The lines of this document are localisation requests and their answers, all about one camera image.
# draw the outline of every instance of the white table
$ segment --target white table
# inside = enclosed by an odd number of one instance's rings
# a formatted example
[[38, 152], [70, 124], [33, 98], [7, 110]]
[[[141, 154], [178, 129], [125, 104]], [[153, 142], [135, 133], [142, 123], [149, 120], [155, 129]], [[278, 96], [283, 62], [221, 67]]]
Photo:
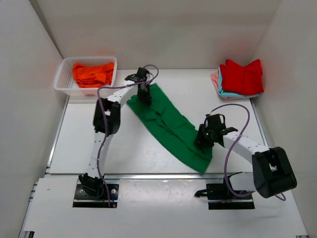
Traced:
[[[135, 70], [119, 70], [115, 85]], [[175, 107], [198, 128], [211, 109], [226, 103], [211, 83], [213, 69], [161, 70], [157, 79]], [[121, 127], [111, 142], [105, 170], [108, 179], [120, 179], [118, 208], [72, 208], [78, 174], [83, 174], [91, 155], [92, 119], [96, 99], [70, 98], [49, 173], [39, 180], [29, 207], [24, 231], [34, 238], [280, 238], [306, 235], [292, 192], [282, 202], [275, 197], [253, 195], [254, 210], [208, 210], [206, 198], [194, 198], [206, 188], [207, 179], [221, 182], [227, 149], [213, 148], [205, 175], [182, 164], [146, 130], [124, 106]], [[245, 135], [263, 143], [249, 100], [237, 102], [251, 112]], [[241, 129], [247, 114], [242, 108], [219, 110], [227, 127]], [[251, 171], [252, 166], [232, 154], [230, 172]]]
[[[226, 103], [217, 94], [211, 82], [214, 69], [160, 70], [156, 83], [175, 107], [198, 129], [205, 114]], [[119, 70], [115, 85], [135, 70]], [[260, 130], [249, 100], [237, 102], [251, 112], [245, 135], [263, 143]], [[53, 155], [50, 174], [83, 174], [88, 166], [94, 144], [92, 120], [96, 99], [70, 98]], [[247, 119], [243, 108], [230, 106], [218, 110], [226, 116], [227, 127], [241, 129]], [[206, 173], [223, 173], [227, 149], [216, 145], [213, 159]], [[232, 153], [228, 171], [252, 171], [252, 166]], [[105, 163], [107, 174], [196, 173], [171, 155], [148, 132], [142, 122], [125, 105], [121, 110], [121, 126], [114, 136]]]

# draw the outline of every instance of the white wall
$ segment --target white wall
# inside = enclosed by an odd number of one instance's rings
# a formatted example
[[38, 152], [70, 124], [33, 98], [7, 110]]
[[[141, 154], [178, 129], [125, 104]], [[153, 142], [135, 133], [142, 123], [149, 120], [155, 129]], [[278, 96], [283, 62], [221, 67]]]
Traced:
[[291, 160], [298, 207], [317, 237], [317, 1], [283, 0], [255, 58], [265, 85], [256, 107], [271, 145]]
[[61, 56], [27, 0], [0, 0], [0, 237], [18, 237], [44, 174], [65, 97], [52, 82]]
[[134, 69], [246, 64], [280, 0], [37, 2], [63, 57], [114, 55], [118, 68]]

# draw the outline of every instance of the orange cloth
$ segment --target orange cloth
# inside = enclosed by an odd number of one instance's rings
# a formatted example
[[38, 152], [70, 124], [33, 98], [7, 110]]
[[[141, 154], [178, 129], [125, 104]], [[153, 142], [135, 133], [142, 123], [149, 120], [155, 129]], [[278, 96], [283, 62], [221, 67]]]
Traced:
[[73, 65], [73, 76], [80, 88], [99, 88], [111, 85], [114, 63], [98, 66], [84, 66], [82, 63]]

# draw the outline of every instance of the laundry basket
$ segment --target laundry basket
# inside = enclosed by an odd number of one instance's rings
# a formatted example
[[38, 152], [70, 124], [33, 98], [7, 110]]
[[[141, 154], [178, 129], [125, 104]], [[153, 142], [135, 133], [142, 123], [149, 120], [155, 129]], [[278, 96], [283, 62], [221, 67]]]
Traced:
[[68, 57], [65, 58], [57, 71], [54, 88], [71, 96], [96, 96], [98, 88], [80, 88], [73, 78], [72, 68], [76, 63], [82, 63], [85, 66], [102, 65], [106, 63], [114, 63], [113, 75], [111, 85], [112, 87], [117, 72], [117, 59], [112, 56], [98, 56], [98, 57]]

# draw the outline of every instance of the green cloth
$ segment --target green cloth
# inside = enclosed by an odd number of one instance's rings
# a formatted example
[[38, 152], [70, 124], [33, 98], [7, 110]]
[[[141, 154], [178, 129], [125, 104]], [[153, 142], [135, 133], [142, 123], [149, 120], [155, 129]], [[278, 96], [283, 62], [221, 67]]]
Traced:
[[156, 84], [151, 86], [151, 96], [151, 106], [140, 103], [137, 96], [127, 104], [165, 149], [187, 166], [204, 173], [212, 158], [212, 148], [199, 149], [194, 145], [195, 127]]

